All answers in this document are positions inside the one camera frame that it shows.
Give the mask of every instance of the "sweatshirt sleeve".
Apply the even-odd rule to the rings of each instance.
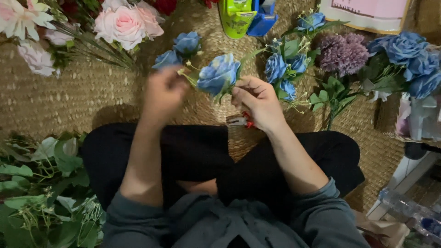
[[[335,181],[307,195],[291,195],[288,204],[293,211],[291,228],[314,248],[370,248],[358,232],[355,216],[340,192]]]
[[[103,248],[160,248],[168,220],[161,207],[131,201],[118,191],[107,208],[103,232]]]

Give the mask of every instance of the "gray sweatshirt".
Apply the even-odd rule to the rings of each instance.
[[[334,180],[317,192],[290,195],[289,225],[257,201],[234,200],[228,207],[207,194],[188,194],[169,211],[124,198],[118,192],[107,210],[103,248],[227,248],[240,235],[250,248],[370,248],[358,232]]]

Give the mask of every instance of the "straw rug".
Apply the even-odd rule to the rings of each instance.
[[[292,26],[293,17],[302,10],[314,7],[309,0],[281,0],[277,2],[279,21],[265,40],[280,36]],[[204,54],[193,65],[208,64],[215,56],[232,52],[242,58],[262,43],[252,37],[233,40],[227,38],[220,24],[218,9],[207,9],[200,1],[186,0],[178,4],[176,12],[163,26],[165,34],[142,48],[139,60],[143,75],[149,73],[156,55],[170,49],[173,38],[181,32],[197,31],[203,37]],[[0,48],[0,126],[5,133],[16,131],[42,139],[64,130],[89,132],[92,128],[115,121],[135,120],[139,115],[142,98],[143,75],[108,66],[96,61],[74,61],[60,78],[33,75],[23,59],[11,45]],[[244,65],[243,75],[262,77],[264,60],[256,58]],[[311,77],[298,83],[297,92],[317,90]],[[225,124],[227,116],[237,114],[225,97],[222,105],[213,104],[206,94],[191,92],[174,124]],[[333,130],[354,138],[361,147],[360,166],[366,183],[346,199],[360,211],[368,210],[375,202],[378,191],[385,186],[403,156],[403,143],[374,130],[376,105],[359,99],[335,120]],[[327,113],[315,114],[305,108],[300,114],[294,109],[285,111],[286,118],[296,132],[320,130]],[[246,154],[264,134],[242,127],[229,129],[231,156],[238,160]]]

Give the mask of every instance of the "black pants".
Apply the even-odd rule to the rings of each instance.
[[[93,130],[81,155],[90,186],[104,210],[121,185],[136,124],[115,123]],[[364,181],[358,162],[360,150],[348,136],[332,131],[296,134],[312,159],[333,177],[342,197]],[[161,134],[164,206],[170,207],[185,191],[175,181],[217,178],[219,199],[256,199],[274,213],[282,213],[288,186],[271,143],[263,139],[240,161],[228,155],[226,126],[167,126]]]

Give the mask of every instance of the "person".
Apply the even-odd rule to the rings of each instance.
[[[273,86],[246,76],[232,104],[247,107],[267,138],[234,163],[225,126],[166,126],[188,89],[178,70],[148,78],[137,124],[108,124],[84,141],[107,212],[102,247],[369,247],[339,197],[364,181],[354,140],[295,135]]]

